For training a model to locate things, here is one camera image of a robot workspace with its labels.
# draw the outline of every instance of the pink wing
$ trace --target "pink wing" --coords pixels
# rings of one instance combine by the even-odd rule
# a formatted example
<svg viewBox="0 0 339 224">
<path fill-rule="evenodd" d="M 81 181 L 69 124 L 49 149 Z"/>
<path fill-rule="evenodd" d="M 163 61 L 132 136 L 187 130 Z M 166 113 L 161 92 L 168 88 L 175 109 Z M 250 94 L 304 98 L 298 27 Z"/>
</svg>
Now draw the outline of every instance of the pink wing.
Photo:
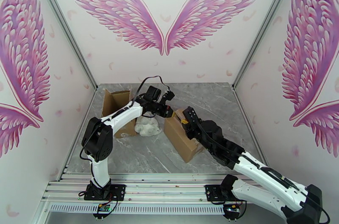
<svg viewBox="0 0 339 224">
<path fill-rule="evenodd" d="M 29 118 L 27 114 L 7 104 L 0 103 L 0 157 L 12 150 L 15 144 L 18 147 L 19 136 L 22 129 L 28 126 L 39 127 L 33 118 Z"/>
<path fill-rule="evenodd" d="M 316 101 L 338 55 L 339 13 L 334 0 L 292 0 L 285 41 L 284 97 L 296 119 Z"/>
<path fill-rule="evenodd" d="M 166 54 L 174 47 L 188 49 L 231 22 L 255 0 L 187 0 L 166 35 Z"/>
<path fill-rule="evenodd" d="M 145 50 L 155 47 L 164 53 L 163 35 L 142 0 L 76 0 L 99 23 L 131 45 Z"/>
<path fill-rule="evenodd" d="M 47 100 L 47 45 L 37 0 L 4 0 L 0 8 L 1 68 L 25 111 L 43 121 L 39 105 Z"/>
<path fill-rule="evenodd" d="M 338 157 L 339 153 L 339 100 L 320 104 L 297 120 L 294 127 L 305 124 L 312 128 L 315 142 Z"/>
</svg>

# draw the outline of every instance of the open cardboard box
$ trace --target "open cardboard box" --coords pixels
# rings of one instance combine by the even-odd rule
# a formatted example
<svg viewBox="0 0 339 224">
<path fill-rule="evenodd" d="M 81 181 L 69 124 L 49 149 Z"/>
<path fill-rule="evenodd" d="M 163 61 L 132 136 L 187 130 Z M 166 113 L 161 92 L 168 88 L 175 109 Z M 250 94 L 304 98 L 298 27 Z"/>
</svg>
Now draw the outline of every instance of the open cardboard box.
<svg viewBox="0 0 339 224">
<path fill-rule="evenodd" d="M 183 109 L 176 110 L 172 118 L 165 119 L 164 133 L 184 162 L 188 163 L 204 147 L 195 138 L 190 140 L 186 136 L 185 130 L 181 125 L 181 120 L 184 118 Z"/>
<path fill-rule="evenodd" d="M 123 108 L 132 99 L 131 91 L 119 91 L 110 93 L 105 90 L 105 97 L 103 99 L 103 111 L 101 116 L 106 117 L 119 109 Z M 127 136 L 136 136 L 137 133 L 134 131 L 135 119 L 128 122 L 125 126 L 120 128 L 114 135 L 115 138 L 122 138 Z"/>
</svg>

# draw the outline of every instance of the white vent grille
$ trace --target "white vent grille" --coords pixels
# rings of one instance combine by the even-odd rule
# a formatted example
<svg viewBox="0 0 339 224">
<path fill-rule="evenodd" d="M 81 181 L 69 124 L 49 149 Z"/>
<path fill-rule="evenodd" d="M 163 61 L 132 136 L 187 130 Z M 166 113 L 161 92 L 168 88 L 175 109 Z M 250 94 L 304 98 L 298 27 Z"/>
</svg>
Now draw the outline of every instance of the white vent grille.
<svg viewBox="0 0 339 224">
<path fill-rule="evenodd" d="M 62 203 L 51 204 L 50 211 L 63 213 L 96 213 L 95 203 Z M 152 215 L 220 215 L 222 205 L 152 205 L 128 204 L 118 205 L 115 214 L 152 214 Z"/>
</svg>

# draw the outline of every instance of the gray marble surface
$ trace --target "gray marble surface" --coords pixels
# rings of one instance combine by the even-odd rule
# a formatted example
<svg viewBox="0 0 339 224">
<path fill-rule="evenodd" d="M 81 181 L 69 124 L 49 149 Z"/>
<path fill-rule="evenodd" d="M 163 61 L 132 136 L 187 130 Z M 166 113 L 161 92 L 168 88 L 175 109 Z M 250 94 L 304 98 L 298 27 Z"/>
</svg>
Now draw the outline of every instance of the gray marble surface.
<svg viewBox="0 0 339 224">
<path fill-rule="evenodd" d="M 149 85 L 166 90 L 162 84 L 144 84 L 141 92 Z M 236 99 L 228 83 L 171 83 L 168 84 L 175 97 L 168 102 L 176 110 L 192 106 L 202 119 L 215 121 L 224 136 L 243 146 L 254 157 L 260 159 L 252 141 Z M 90 172 L 89 163 L 79 158 L 81 140 L 90 118 L 101 117 L 105 89 L 110 92 L 132 89 L 135 92 L 139 84 L 101 84 L 91 105 L 85 127 L 67 167 L 67 173 Z M 163 129 L 164 120 L 157 118 Z M 218 164 L 206 151 L 185 163 L 176 152 L 165 134 L 161 132 L 151 137 L 126 137 L 114 139 L 113 152 L 108 158 L 109 173 L 235 173 Z"/>
</svg>

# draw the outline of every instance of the plush toy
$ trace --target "plush toy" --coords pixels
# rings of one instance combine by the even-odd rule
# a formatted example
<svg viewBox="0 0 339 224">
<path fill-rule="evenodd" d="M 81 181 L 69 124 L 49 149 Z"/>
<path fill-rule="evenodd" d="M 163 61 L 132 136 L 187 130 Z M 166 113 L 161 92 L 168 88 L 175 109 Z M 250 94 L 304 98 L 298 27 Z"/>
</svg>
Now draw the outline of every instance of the plush toy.
<svg viewBox="0 0 339 224">
<path fill-rule="evenodd" d="M 155 118 L 139 117 L 136 119 L 135 132 L 140 136 L 155 136 L 161 133 L 159 123 Z"/>
</svg>

